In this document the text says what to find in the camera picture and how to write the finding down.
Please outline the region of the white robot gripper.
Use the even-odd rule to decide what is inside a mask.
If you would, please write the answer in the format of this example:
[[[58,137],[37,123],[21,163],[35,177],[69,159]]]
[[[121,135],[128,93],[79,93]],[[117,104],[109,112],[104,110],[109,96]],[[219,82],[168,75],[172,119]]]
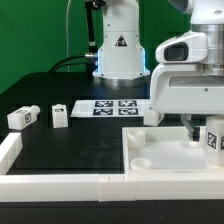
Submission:
[[[193,140],[191,114],[224,114],[224,76],[211,75],[203,64],[208,36],[186,32],[156,49],[159,62],[150,84],[152,108],[159,113],[182,114],[181,122]]]

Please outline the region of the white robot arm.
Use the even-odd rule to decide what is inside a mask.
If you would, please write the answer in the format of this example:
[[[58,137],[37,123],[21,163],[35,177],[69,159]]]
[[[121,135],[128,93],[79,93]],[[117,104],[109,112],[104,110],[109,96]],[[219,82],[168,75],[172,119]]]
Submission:
[[[179,114],[192,132],[193,114],[224,114],[224,0],[167,1],[191,16],[191,28],[157,47],[152,72],[139,40],[138,0],[85,0],[103,10],[103,44],[91,40],[88,57],[97,63],[97,82],[127,86],[150,78],[152,109]]]

